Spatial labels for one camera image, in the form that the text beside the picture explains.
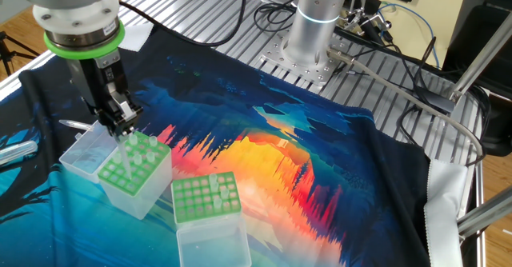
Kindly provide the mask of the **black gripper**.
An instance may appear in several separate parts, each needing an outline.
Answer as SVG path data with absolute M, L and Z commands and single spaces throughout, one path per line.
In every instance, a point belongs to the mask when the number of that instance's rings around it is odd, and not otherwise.
M 111 136 L 128 136 L 142 114 L 127 91 L 127 80 L 118 50 L 99 58 L 67 59 L 71 79 L 94 115 Z

